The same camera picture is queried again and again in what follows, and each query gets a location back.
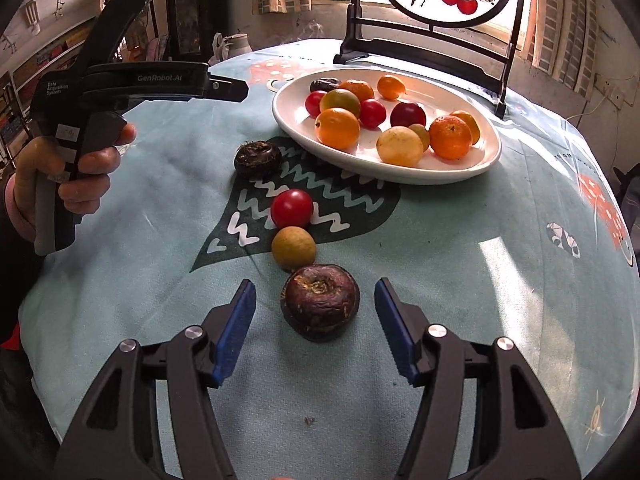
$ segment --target black sleeve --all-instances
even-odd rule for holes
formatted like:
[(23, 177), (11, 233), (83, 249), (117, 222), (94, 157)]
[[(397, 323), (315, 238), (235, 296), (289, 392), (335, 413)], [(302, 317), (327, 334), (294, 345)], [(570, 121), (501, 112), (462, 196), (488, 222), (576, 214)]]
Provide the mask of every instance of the black sleeve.
[(9, 339), (18, 323), (18, 308), (38, 279), (44, 257), (14, 229), (0, 187), (0, 343)]

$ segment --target metal screw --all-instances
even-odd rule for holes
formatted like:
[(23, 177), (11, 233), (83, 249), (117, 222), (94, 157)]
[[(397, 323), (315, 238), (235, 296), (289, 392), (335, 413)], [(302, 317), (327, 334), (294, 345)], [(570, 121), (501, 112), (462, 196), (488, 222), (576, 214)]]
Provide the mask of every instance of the metal screw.
[(447, 329), (442, 325), (431, 325), (428, 330), (429, 334), (433, 337), (444, 337), (447, 335)]
[(133, 339), (125, 339), (118, 346), (118, 348), (120, 348), (120, 351), (124, 353), (131, 352), (132, 350), (135, 349), (135, 347), (136, 347), (136, 342), (133, 341)]
[(189, 339), (197, 339), (202, 336), (203, 333), (202, 327), (198, 325), (190, 326), (184, 331), (184, 335)]
[(498, 346), (504, 351), (509, 351), (514, 347), (513, 341), (508, 337), (501, 337), (498, 339)]

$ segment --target light blue tablecloth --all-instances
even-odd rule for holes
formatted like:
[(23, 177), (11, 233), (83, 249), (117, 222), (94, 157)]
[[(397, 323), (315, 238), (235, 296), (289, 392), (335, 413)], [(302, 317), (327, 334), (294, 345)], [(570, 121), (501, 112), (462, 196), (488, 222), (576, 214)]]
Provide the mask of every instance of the light blue tablecloth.
[[(100, 211), (84, 218), (71, 248), (47, 258), (20, 314), (53, 428), (65, 433), (119, 341), (170, 339), (249, 278), (258, 295), (254, 322), (235, 374), (211, 393), (239, 478), (392, 478), (420, 390), (398, 376), (374, 311), (374, 284), (388, 276), (401, 298), (463, 338), (510, 336), (587, 472), (636, 402), (640, 292), (628, 235), (587, 144), (565, 120), (509, 92), (505, 120), (491, 119), (503, 153), (484, 175), (411, 187), (343, 173), (283, 136), (266, 86), (330, 64), (338, 46), (303, 41), (215, 66), (252, 82), (242, 104), (147, 102), (127, 115), (138, 138)], [(403, 62), (368, 62), (468, 86)], [(492, 110), (482, 96), (465, 94)], [(281, 174), (234, 180), (238, 146), (273, 138), (285, 153)], [(362, 303), (330, 344), (303, 340), (280, 313), (287, 276), (268, 252), (267, 215), (280, 186), (308, 189), (321, 216), (340, 215), (312, 227), (318, 261), (348, 269)], [(165, 390), (159, 406), (175, 474)], [(465, 469), (472, 409), (463, 412), (457, 473)]]

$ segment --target human hand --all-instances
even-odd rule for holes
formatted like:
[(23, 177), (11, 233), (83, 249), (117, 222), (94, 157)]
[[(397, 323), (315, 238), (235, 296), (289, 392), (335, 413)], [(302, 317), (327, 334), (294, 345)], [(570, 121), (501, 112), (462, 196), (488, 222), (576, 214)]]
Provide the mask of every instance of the human hand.
[[(135, 127), (127, 123), (115, 144), (129, 144), (135, 138)], [(113, 173), (119, 165), (120, 153), (113, 146), (83, 155), (78, 161), (78, 171), (90, 176), (60, 185), (58, 194), (65, 207), (79, 215), (95, 213), (100, 207), (100, 198), (111, 185), (108, 173)], [(57, 176), (64, 169), (65, 161), (47, 137), (36, 137), (20, 152), (15, 168), (14, 200), (32, 226), (35, 225), (37, 172)]]

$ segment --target plate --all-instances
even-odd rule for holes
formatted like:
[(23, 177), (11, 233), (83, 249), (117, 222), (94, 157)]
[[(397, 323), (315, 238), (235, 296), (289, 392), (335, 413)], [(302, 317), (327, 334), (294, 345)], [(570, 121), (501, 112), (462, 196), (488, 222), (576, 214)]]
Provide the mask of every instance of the plate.
[[(396, 101), (385, 101), (376, 91), (376, 99), (385, 105), (387, 120), (376, 130), (361, 129), (358, 144), (348, 152), (321, 144), (315, 133), (316, 121), (305, 108), (312, 81), (321, 77), (335, 77), (343, 81), (359, 79), (376, 89), (378, 80), (385, 74), (395, 75), (406, 86), (406, 94)], [(478, 122), (480, 140), (469, 153), (456, 161), (444, 161), (429, 148), (416, 168), (386, 164), (378, 156), (376, 141), (379, 134), (391, 126), (388, 117), (399, 101), (418, 103), (427, 115), (427, 127), (437, 117), (455, 110), (466, 110)], [(494, 126), (462, 94), (425, 79), (376, 68), (334, 68), (294, 79), (278, 90), (271, 108), (280, 127), (308, 152), (344, 170), (388, 182), (422, 186), (460, 182), (484, 173), (498, 161), (502, 152), (502, 143)]]

